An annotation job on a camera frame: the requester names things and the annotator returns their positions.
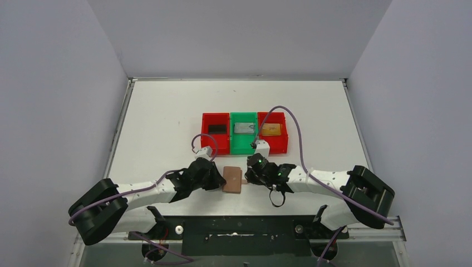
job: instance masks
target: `table surface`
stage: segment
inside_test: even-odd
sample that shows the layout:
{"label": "table surface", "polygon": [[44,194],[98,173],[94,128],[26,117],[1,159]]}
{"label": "table surface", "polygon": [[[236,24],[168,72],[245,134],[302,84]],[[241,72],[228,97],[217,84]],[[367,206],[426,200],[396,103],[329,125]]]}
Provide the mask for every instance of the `table surface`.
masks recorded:
{"label": "table surface", "polygon": [[[158,179],[166,170],[194,160],[190,141],[201,130],[204,112],[258,112],[288,107],[297,117],[308,168],[350,170],[367,166],[361,140],[341,81],[137,81],[122,124],[108,177],[115,183]],[[286,113],[288,152],[270,156],[277,164],[300,164],[297,130]],[[224,166],[246,171],[247,156],[223,156]],[[281,196],[273,194],[274,202]],[[272,206],[269,190],[243,185],[241,194],[196,190],[182,201],[155,204],[163,215],[310,215],[340,199],[310,193],[287,194]]]}

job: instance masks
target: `purple cable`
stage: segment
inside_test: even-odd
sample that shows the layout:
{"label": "purple cable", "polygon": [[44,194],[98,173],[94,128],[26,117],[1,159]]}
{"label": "purple cable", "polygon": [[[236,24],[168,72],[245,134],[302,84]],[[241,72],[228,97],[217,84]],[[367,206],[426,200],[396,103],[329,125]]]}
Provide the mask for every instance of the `purple cable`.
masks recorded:
{"label": "purple cable", "polygon": [[[298,131],[298,146],[300,147],[300,161],[301,161],[303,170],[304,170],[306,173],[308,173],[308,169],[305,167],[305,162],[304,162],[304,160],[303,160],[302,132],[301,132],[301,130],[300,130],[300,125],[298,124],[298,121],[297,121],[297,118],[295,118],[295,115],[294,115],[288,108],[286,108],[286,107],[284,107],[284,106],[275,106],[275,107],[273,107],[271,110],[269,110],[269,112],[267,113],[267,115],[265,116],[264,120],[262,121],[262,123],[261,123],[261,125],[260,125],[260,127],[259,127],[259,132],[262,131],[262,126],[263,126],[264,123],[266,122],[266,120],[267,120],[267,118],[269,117],[269,115],[270,115],[275,109],[278,109],[278,108],[281,108],[281,109],[287,111],[287,112],[290,114],[290,116],[292,117],[293,122],[295,122],[295,125],[297,126],[297,131]],[[253,143],[255,143],[255,142],[257,141],[257,137],[258,137],[258,135],[255,136]],[[375,211],[364,207],[363,205],[361,205],[361,204],[355,202],[354,200],[350,199],[349,197],[344,196],[344,195],[343,195],[342,193],[340,193],[339,191],[337,191],[337,190],[335,190],[335,189],[333,189],[333,188],[331,188],[331,187],[325,185],[323,182],[321,182],[320,180],[318,180],[318,179],[317,179],[316,177],[314,177],[312,174],[309,174],[309,173],[308,173],[308,175],[310,176],[310,178],[311,178],[313,181],[317,182],[318,184],[320,184],[321,186],[323,186],[323,187],[326,188],[327,190],[329,190],[329,191],[335,193],[337,196],[339,196],[340,198],[344,199],[345,201],[351,203],[352,205],[358,207],[359,209],[361,209],[361,210],[363,210],[363,211],[365,211],[365,212],[367,212],[367,213],[373,215],[374,217],[376,217],[376,218],[378,218],[378,219],[384,221],[384,222],[387,223],[387,224],[390,224],[390,225],[393,225],[393,224],[394,224],[394,222],[391,221],[391,220],[389,220],[387,217],[384,217],[384,216],[382,216],[382,215],[376,213]]]}
{"label": "purple cable", "polygon": [[213,155],[213,157],[210,159],[210,162],[213,161],[216,157],[217,157],[217,154],[218,154],[218,143],[217,141],[215,140],[215,138],[213,138],[213,136],[211,135],[207,135],[206,133],[199,133],[197,135],[195,135],[192,139],[192,142],[191,142],[191,145],[192,145],[192,151],[193,149],[195,148],[195,146],[193,145],[193,142],[195,142],[195,139],[199,136],[206,136],[206,137],[210,137],[210,139],[213,141],[213,143],[215,144],[215,155]]}
{"label": "purple cable", "polygon": [[74,213],[74,214],[69,218],[69,222],[68,222],[68,223],[69,223],[69,225],[71,225],[71,226],[75,226],[74,223],[73,223],[73,221],[74,221],[80,214],[82,214],[84,211],[89,210],[89,209],[91,209],[91,208],[93,208],[93,207],[96,207],[96,206],[98,206],[98,205],[100,205],[100,204],[103,204],[103,203],[106,203],[106,202],[115,200],[115,199],[117,199],[118,197],[122,197],[122,196],[130,195],[130,194],[134,194],[134,193],[139,193],[139,192],[151,190],[151,189],[155,188],[156,185],[157,185],[158,183],[160,183],[160,182],[164,179],[164,177],[165,177],[167,174],[169,174],[169,173],[171,173],[171,172],[175,172],[175,171],[178,171],[178,170],[166,171],[166,172],[165,172],[164,174],[162,174],[162,176],[157,180],[157,182],[156,182],[155,184],[151,185],[151,186],[148,186],[148,187],[145,187],[145,188],[142,188],[142,189],[126,191],[126,192],[123,192],[123,193],[120,193],[120,194],[114,195],[114,196],[109,196],[109,197],[107,197],[107,198],[105,198],[105,199],[99,200],[99,201],[94,202],[94,203],[92,203],[92,204],[90,204],[90,205],[88,205],[88,206],[85,206],[85,207],[79,209],[78,212]]}
{"label": "purple cable", "polygon": [[338,228],[338,230],[336,230],[335,234],[333,235],[333,237],[330,239],[325,249],[323,250],[323,253],[321,253],[321,256],[318,258],[318,263],[316,264],[316,267],[319,267],[319,265],[321,264],[321,260],[323,260],[323,257],[325,256],[326,252],[328,252],[328,249],[330,248],[331,244],[333,244],[334,240],[338,237],[339,233],[342,231],[342,229],[344,229],[344,227],[345,226],[340,227]]}
{"label": "purple cable", "polygon": [[[171,253],[171,254],[174,254],[174,255],[177,256],[177,257],[180,257],[180,258],[186,260],[186,261],[176,261],[176,262],[174,262],[174,263],[160,263],[160,262],[155,261],[154,264],[157,264],[157,265],[180,265],[180,264],[187,264],[187,263],[191,263],[191,262],[195,261],[195,260],[192,259],[191,257],[185,256],[185,255],[182,255],[182,254],[179,254],[179,253],[177,253],[177,252],[175,252],[175,251],[172,251],[172,250],[170,250],[170,249],[168,249],[168,248],[166,248],[166,247],[164,247],[164,246],[162,246],[162,245],[159,245],[159,244],[157,244],[157,243],[154,243],[154,242],[152,242],[151,240],[145,238],[145,237],[142,236],[142,235],[139,235],[139,234],[136,233],[136,232],[130,232],[130,234],[132,234],[132,235],[134,235],[135,237],[141,239],[142,241],[148,242],[150,245],[155,246],[157,249],[162,249],[163,251],[167,251],[167,252],[169,252],[169,253]],[[150,252],[146,253],[145,257],[147,258],[147,256],[148,256],[152,251],[155,251],[155,250],[151,250]]]}

